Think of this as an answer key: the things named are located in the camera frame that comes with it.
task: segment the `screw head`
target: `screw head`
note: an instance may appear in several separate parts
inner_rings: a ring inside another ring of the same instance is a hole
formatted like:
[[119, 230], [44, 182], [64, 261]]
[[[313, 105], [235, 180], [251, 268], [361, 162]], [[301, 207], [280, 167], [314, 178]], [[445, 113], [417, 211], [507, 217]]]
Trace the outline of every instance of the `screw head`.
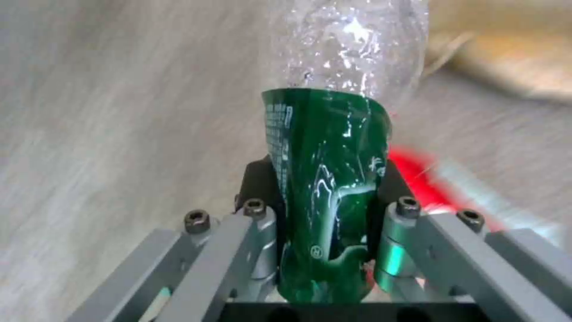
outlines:
[[395, 209], [398, 215], [409, 219], [417, 219], [420, 216], [421, 205], [413, 197], [403, 196], [397, 200]]
[[262, 199], [252, 198], [244, 202], [244, 215], [260, 220], [266, 216], [266, 204]]
[[185, 215], [184, 224], [189, 234], [204, 233], [210, 229], [210, 216], [202, 209], [195, 209]]
[[484, 217], [478, 211], [472, 209], [461, 209], [457, 212], [456, 216], [476, 233], [479, 233], [481, 229], [483, 229]]

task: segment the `blurred floor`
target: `blurred floor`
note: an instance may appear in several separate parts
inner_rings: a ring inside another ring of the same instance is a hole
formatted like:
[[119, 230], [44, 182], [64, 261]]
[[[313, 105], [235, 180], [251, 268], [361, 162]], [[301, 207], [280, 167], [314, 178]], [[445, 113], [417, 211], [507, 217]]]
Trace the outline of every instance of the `blurred floor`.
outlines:
[[[152, 229], [229, 212], [265, 154], [258, 4], [0, 3], [3, 320], [63, 320]], [[394, 142], [569, 225], [570, 124], [570, 107], [439, 72], [399, 111]]]

